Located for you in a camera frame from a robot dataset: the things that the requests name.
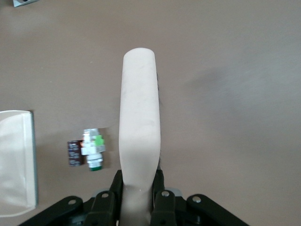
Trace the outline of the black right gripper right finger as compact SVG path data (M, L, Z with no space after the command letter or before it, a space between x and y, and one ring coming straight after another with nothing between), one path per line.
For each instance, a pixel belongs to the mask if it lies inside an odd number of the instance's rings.
M175 195L164 185L158 169L153 181L154 209L152 226L246 226L247 223L203 194L187 199Z

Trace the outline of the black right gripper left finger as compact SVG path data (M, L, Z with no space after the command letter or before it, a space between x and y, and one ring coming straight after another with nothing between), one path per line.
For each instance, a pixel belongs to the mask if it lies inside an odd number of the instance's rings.
M122 171L118 170L108 190L84 202L68 196L22 223L23 226L115 226L120 215L123 191Z

